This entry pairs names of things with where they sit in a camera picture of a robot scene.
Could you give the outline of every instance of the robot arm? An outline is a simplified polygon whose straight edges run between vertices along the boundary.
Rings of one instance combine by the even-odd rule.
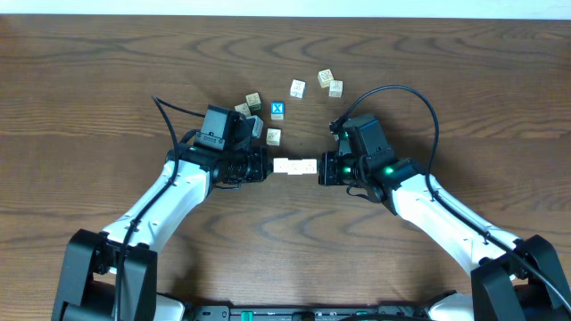
[[[458,213],[474,224],[487,230],[491,235],[514,249],[518,239],[512,233],[481,218],[474,211],[446,192],[431,176],[431,184],[441,198],[453,206]],[[401,187],[392,191],[395,213],[422,229],[464,268],[466,273],[480,266],[483,258],[496,259],[505,253],[492,243],[488,243],[472,228],[455,218],[439,202],[435,202],[426,189],[425,176],[417,174],[401,182]]]
[[[173,169],[174,161],[167,161],[161,175],[143,197],[127,213],[103,229],[110,242],[123,243],[131,219],[167,184]],[[196,205],[204,201],[209,192],[210,183],[208,171],[201,169],[200,165],[181,160],[178,164],[177,179],[141,218],[128,246],[145,244],[150,250],[161,253],[162,248],[177,230],[183,218]]]
[[[159,178],[127,213],[99,234],[79,230],[71,238],[52,320],[112,320],[115,297],[119,298],[115,286],[95,281],[93,274],[115,273],[125,248],[123,277],[116,284],[123,293],[119,319],[180,320],[186,306],[157,294],[158,255],[189,211],[214,188],[237,189],[241,184],[264,181],[271,173],[266,147],[251,144],[260,137],[262,124],[256,116],[246,118],[210,105],[201,130],[188,132],[178,148],[168,152]],[[189,144],[194,133],[194,143]],[[157,197],[173,177],[176,150],[177,175]],[[135,220],[139,213],[144,215]],[[125,247],[131,224],[135,228]]]
[[[539,235],[523,241],[479,217],[447,193],[434,177],[427,182],[429,174],[418,163],[396,157],[375,116],[340,120],[332,123],[338,146],[336,151],[322,155],[319,183],[348,185],[347,193],[353,187],[365,189],[367,196],[359,196],[383,203],[395,216],[422,229],[472,279],[472,297],[455,294],[436,302],[428,310],[431,318],[569,319],[561,297],[569,300],[571,292],[557,253],[547,241]],[[559,293],[541,280],[542,275],[557,285]],[[526,296],[511,283],[515,277],[528,280],[524,286]]]

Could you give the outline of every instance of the black wire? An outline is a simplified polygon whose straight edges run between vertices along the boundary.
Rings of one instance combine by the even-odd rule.
[[[358,186],[358,185],[349,185],[349,186],[347,186],[347,189],[345,190],[345,192],[347,192],[347,195],[353,196],[353,197],[360,197],[360,198],[365,199],[365,200],[367,200],[367,201],[369,201],[369,202],[373,202],[373,201],[371,201],[371,199],[369,199],[368,196],[366,196],[365,194],[362,194],[362,193],[359,193],[359,194],[351,194],[351,189],[352,189],[352,188],[360,188],[360,186]]]
[[[188,110],[186,110],[186,109],[184,109],[184,108],[177,107],[177,106],[173,105],[172,103],[167,103],[167,102],[163,101],[161,98],[157,98],[156,95],[154,95],[154,98],[156,98],[156,100],[157,100],[159,103],[162,103],[163,105],[165,105],[165,106],[167,106],[167,107],[170,107],[170,108],[172,108],[172,109],[175,110],[175,111],[181,111],[181,112],[184,112],[184,113],[187,113],[187,114],[189,114],[189,115],[196,116],[196,117],[202,117],[202,118],[205,117],[205,115],[204,115],[204,114],[201,114],[200,112],[188,111]]]
[[[189,140],[191,140],[192,137],[194,137],[194,135],[196,135],[196,133],[200,132],[200,130],[198,129],[192,129],[186,132],[186,134],[180,139],[180,143],[182,144],[186,144],[188,143]]]
[[[457,218],[462,223],[466,224],[468,227],[472,228],[478,234],[480,234],[484,238],[484,242],[492,243],[495,246],[497,246],[498,248],[500,248],[501,250],[505,251],[512,259],[514,259],[515,261],[517,261],[517,263],[519,263],[522,267],[524,267],[524,269],[526,269],[532,275],[534,275],[539,280],[541,280],[545,284],[545,286],[549,287],[555,293],[555,295],[558,296],[558,298],[561,300],[563,306],[567,310],[567,313],[569,313],[571,315],[571,304],[569,304],[569,302],[566,300],[565,296],[563,296],[563,294],[559,291],[559,289],[555,286],[555,284],[553,284],[553,282],[547,276],[545,276],[541,271],[539,271],[535,267],[533,267],[530,263],[528,263],[527,261],[522,259],[519,255],[517,255],[517,253],[515,253],[513,250],[511,250],[511,248],[508,245],[502,243],[500,240],[498,240],[497,238],[492,236],[490,234],[490,232],[482,229],[479,225],[475,224],[474,222],[472,222],[468,218],[465,218],[464,216],[460,215],[454,208],[452,208],[452,206],[450,206],[447,202],[445,202],[440,197],[438,192],[436,192],[434,190],[434,188],[432,187],[432,185],[430,183],[430,173],[431,173],[431,169],[432,169],[432,163],[434,160],[434,155],[436,154],[436,147],[438,146],[438,136],[439,136],[440,128],[438,126],[438,118],[436,117],[436,112],[434,111],[434,107],[421,93],[419,93],[417,90],[415,90],[411,87],[400,86],[400,85],[381,86],[379,88],[375,88],[375,89],[369,91],[368,93],[364,94],[363,96],[361,96],[357,101],[355,101],[355,103],[353,103],[353,105],[347,110],[347,112],[334,122],[335,126],[338,126],[341,123],[341,121],[344,121],[345,119],[347,119],[349,114],[357,107],[357,105],[359,105],[360,102],[363,101],[363,99],[367,98],[368,96],[370,96],[374,93],[378,93],[378,92],[386,90],[386,89],[402,89],[402,90],[406,90],[408,92],[411,92],[412,94],[414,94],[418,98],[420,98],[425,103],[426,107],[428,107],[428,110],[430,110],[430,114],[432,115],[432,119],[434,121],[434,142],[432,145],[432,151],[430,152],[430,157],[428,159],[428,165],[426,166],[425,181],[426,181],[426,188],[427,188],[428,192],[432,195],[433,199],[437,200],[455,218]]]
[[[239,190],[240,187],[242,187],[242,184],[240,183],[236,184],[236,186],[220,186],[220,185],[213,186],[213,188],[220,189],[222,191],[236,191]]]
[[[370,315],[358,315],[344,317],[339,321],[431,321],[429,318],[425,317],[407,317],[407,316],[397,316],[397,315],[387,315],[387,314],[370,314]]]
[[[151,96],[153,98],[154,103],[156,103],[157,108],[161,112],[164,121],[167,123],[167,127],[169,127],[170,137],[172,138],[172,144],[174,146],[174,153],[175,153],[175,167],[172,170],[172,174],[170,175],[167,184],[162,187],[162,189],[141,209],[141,211],[137,214],[133,220],[131,220],[129,227],[127,229],[127,233],[125,233],[125,237],[123,238],[123,244],[120,247],[120,259],[119,265],[117,266],[117,275],[115,277],[115,321],[120,321],[120,303],[121,303],[121,279],[123,277],[123,270],[125,264],[125,256],[127,254],[127,246],[128,241],[131,238],[131,235],[137,228],[137,225],[140,219],[144,216],[144,214],[153,206],[153,204],[167,191],[167,189],[174,183],[175,179],[177,178],[178,173],[178,144],[177,144],[177,135],[175,134],[175,130],[170,123],[169,116],[164,111],[161,106],[161,100],[158,99],[155,95]]]
[[[363,181],[363,183],[368,183],[367,177],[365,176],[365,164],[364,164],[364,161],[365,161],[365,157],[366,157],[366,156],[367,156],[367,155],[364,155],[364,154],[361,155],[361,156],[359,157],[359,161],[357,161],[357,165],[358,165],[358,168],[359,168],[360,179]]]

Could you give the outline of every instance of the small cube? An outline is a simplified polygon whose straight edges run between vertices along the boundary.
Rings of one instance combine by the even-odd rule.
[[[274,159],[274,173],[287,173],[289,170],[289,160],[287,158]]]
[[[271,119],[284,120],[285,107],[286,106],[284,105],[284,103],[273,102],[271,104]]]
[[[261,129],[264,128],[264,122],[258,116],[248,116],[246,117],[248,125],[252,128],[252,137],[260,138]]]
[[[246,116],[252,116],[252,114],[250,113],[250,108],[248,108],[247,103],[241,103],[236,107],[234,107],[234,109],[236,109],[236,111],[238,112],[242,112]]]
[[[294,82],[292,83],[292,88],[289,91],[289,95],[297,98],[303,98],[304,91],[305,91],[305,82],[294,79]]]
[[[303,160],[303,174],[317,174],[318,160]]]
[[[341,97],[342,92],[343,81],[331,80],[331,84],[329,84],[329,97]]]
[[[246,96],[246,102],[250,108],[250,112],[261,111],[260,94],[253,93]]]
[[[268,136],[266,138],[266,144],[272,146],[279,146],[279,140],[282,136],[281,129],[268,128]]]
[[[303,160],[290,160],[287,175],[303,175]]]
[[[331,70],[322,70],[318,74],[318,80],[321,88],[329,87],[331,80],[334,80],[333,73]]]

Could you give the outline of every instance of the white block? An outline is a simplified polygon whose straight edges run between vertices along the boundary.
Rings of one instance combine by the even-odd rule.
[[[287,173],[289,171],[289,160],[285,158],[274,159],[274,173]]]
[[[303,160],[303,174],[317,174],[318,160]]]
[[[341,97],[343,92],[343,81],[331,80],[329,84],[329,97]]]
[[[281,136],[282,136],[281,129],[268,128],[266,144],[272,146],[279,146],[279,140],[281,139]]]
[[[250,108],[248,108],[247,103],[242,103],[234,107],[234,109],[238,112],[242,112],[246,116],[252,116],[250,113]]]
[[[318,160],[288,160],[287,158],[276,158],[274,159],[274,173],[314,175],[318,173]]]
[[[331,80],[334,80],[333,73],[331,70],[322,70],[318,74],[318,80],[321,88],[329,87]]]
[[[297,98],[303,98],[304,91],[305,91],[305,82],[294,79],[294,82],[292,82],[292,88],[289,91],[289,95]]]

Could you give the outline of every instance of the wood grain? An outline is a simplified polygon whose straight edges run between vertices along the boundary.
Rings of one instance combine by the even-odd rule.
[[[439,115],[441,183],[497,225],[547,238],[571,277],[570,49],[561,21],[0,17],[0,319],[49,318],[73,233],[101,230],[156,179],[170,138],[151,94],[204,111],[259,92],[266,125],[283,130],[270,153],[318,157],[335,146],[327,123],[357,97],[413,86]],[[319,86],[327,68],[341,99]],[[288,95],[294,78],[307,82],[301,100]],[[275,100],[283,122],[269,118]],[[372,96],[365,112],[400,155],[426,159],[433,125],[415,97]],[[201,126],[171,119],[179,135]],[[316,177],[213,193],[159,273],[163,292],[235,304],[469,292],[414,226]]]

